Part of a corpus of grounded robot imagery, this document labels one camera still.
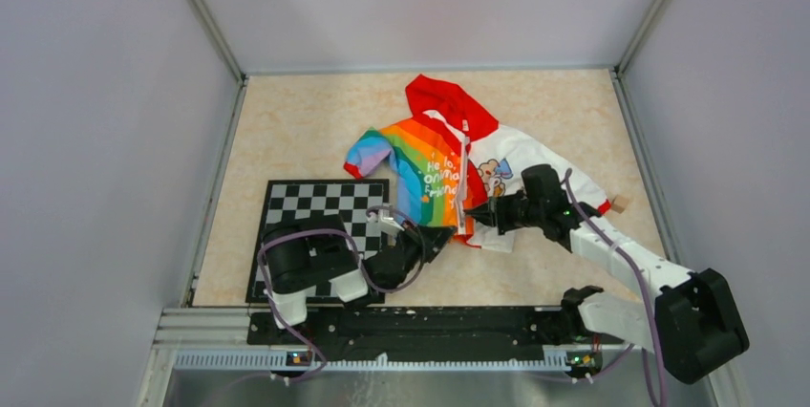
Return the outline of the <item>rainbow and white kids jacket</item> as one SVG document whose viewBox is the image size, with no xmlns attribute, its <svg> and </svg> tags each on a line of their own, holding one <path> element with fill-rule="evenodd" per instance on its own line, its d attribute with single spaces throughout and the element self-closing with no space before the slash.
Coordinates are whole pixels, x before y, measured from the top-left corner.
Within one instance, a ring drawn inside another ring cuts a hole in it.
<svg viewBox="0 0 810 407">
<path fill-rule="evenodd" d="M 457 240 L 471 247 L 509 252 L 511 233 L 500 235 L 463 210 L 522 188 L 521 173 L 548 164 L 570 170 L 574 196 L 600 213 L 607 192 L 573 163 L 526 133 L 500 123 L 459 85 L 419 75 L 405 88 L 411 114 L 368 129 L 349 149 L 345 170 L 356 179 L 388 164 L 397 177 L 396 208 L 428 226 L 455 225 Z"/>
</svg>

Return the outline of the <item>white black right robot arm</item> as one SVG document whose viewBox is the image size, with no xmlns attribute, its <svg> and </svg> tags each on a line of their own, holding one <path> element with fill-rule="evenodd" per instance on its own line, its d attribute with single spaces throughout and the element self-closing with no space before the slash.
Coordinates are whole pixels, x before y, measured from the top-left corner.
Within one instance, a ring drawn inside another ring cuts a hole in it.
<svg viewBox="0 0 810 407">
<path fill-rule="evenodd" d="M 548 164 L 522 172 L 520 191 L 466 210 L 500 235 L 538 228 L 544 237 L 600 267 L 638 296 L 631 302 L 599 287 L 572 289 L 562 303 L 563 335 L 585 342 L 606 333 L 655 358 L 658 369 L 694 384 L 746 353 L 751 342 L 727 279 L 713 268 L 676 264 L 623 234 L 578 199 L 572 169 Z"/>
</svg>

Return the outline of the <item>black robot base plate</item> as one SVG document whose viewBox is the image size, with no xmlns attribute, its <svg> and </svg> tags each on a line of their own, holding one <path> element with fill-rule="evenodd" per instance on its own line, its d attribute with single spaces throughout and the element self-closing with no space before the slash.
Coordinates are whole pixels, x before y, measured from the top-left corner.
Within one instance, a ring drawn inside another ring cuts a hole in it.
<svg viewBox="0 0 810 407">
<path fill-rule="evenodd" d="M 530 306 L 314 308 L 292 331 L 277 328 L 270 312 L 257 312 L 246 341 L 293 346 L 301 342 L 297 333 L 331 362 L 371 361 L 382 354 L 393 362 L 535 361 L 548 346 L 592 341 L 561 310 Z"/>
</svg>

